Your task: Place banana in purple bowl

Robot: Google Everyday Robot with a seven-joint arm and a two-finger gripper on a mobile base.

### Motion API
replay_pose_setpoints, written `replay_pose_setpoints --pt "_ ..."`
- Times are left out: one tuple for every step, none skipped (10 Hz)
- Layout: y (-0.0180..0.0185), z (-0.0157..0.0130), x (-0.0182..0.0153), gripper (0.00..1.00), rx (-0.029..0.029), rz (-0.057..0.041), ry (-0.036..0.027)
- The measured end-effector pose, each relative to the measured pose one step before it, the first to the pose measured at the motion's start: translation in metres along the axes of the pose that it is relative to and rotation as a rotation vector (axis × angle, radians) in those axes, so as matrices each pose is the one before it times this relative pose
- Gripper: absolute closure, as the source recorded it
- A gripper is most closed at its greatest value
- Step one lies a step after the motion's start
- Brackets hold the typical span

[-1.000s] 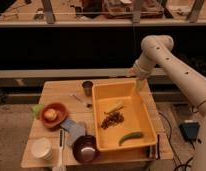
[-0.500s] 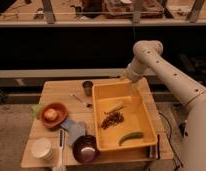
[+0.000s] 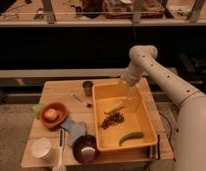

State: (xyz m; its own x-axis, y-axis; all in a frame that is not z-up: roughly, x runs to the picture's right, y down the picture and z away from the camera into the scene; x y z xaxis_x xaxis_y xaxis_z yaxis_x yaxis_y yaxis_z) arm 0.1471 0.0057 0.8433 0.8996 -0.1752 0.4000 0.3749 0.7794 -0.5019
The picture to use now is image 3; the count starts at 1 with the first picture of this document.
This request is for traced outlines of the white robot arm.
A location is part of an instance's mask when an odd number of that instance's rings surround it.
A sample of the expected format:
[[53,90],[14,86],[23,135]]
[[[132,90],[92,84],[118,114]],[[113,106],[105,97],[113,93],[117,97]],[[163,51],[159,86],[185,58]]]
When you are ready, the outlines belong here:
[[179,108],[174,171],[206,171],[206,94],[159,64],[157,55],[153,45],[133,46],[122,78],[134,86],[146,72]]

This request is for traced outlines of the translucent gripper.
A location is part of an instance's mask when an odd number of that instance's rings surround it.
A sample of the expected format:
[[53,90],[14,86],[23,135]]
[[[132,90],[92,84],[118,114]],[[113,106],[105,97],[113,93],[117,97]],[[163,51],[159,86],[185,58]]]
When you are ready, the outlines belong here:
[[135,86],[130,86],[126,81],[121,80],[120,83],[126,88],[127,90],[127,99],[131,99],[136,96],[137,88]]

